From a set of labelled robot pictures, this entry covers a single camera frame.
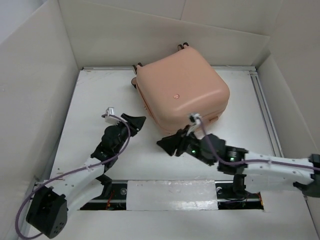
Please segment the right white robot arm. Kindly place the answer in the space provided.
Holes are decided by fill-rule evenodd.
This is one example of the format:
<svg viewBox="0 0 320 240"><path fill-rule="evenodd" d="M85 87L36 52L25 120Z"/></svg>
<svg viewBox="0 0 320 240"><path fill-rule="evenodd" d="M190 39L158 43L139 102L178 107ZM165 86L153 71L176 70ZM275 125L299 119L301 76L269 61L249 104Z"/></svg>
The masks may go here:
<svg viewBox="0 0 320 240"><path fill-rule="evenodd" d="M300 191L312 198L320 196L320 156L284 158L230 146L210 133L196 137L190 126L157 141L168 155L187 153L217 171L231 175L231 191L237 197L262 191Z"/></svg>

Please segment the pink hard-shell suitcase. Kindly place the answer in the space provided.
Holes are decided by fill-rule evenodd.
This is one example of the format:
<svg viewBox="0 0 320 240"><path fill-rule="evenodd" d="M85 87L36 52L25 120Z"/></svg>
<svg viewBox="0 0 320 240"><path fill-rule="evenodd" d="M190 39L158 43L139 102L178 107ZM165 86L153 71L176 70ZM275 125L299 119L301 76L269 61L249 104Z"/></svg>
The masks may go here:
<svg viewBox="0 0 320 240"><path fill-rule="evenodd" d="M206 59L187 42L177 52L143 65L132 66L131 84L144 108L165 135L189 124L199 114L205 125L216 122L226 110L230 89Z"/></svg>

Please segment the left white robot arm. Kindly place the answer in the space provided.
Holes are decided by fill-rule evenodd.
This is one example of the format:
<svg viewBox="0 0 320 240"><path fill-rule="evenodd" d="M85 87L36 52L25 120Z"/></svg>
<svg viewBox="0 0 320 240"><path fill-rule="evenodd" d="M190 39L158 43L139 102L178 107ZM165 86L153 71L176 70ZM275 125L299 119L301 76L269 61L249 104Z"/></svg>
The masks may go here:
<svg viewBox="0 0 320 240"><path fill-rule="evenodd" d="M78 169L62 173L35 189L26 222L49 239L55 238L66 226L68 218L90 200L107 198L111 194L112 179L105 175L129 139L143 127L146 117L104 117L115 123L104 130L100 143L86 162Z"/></svg>

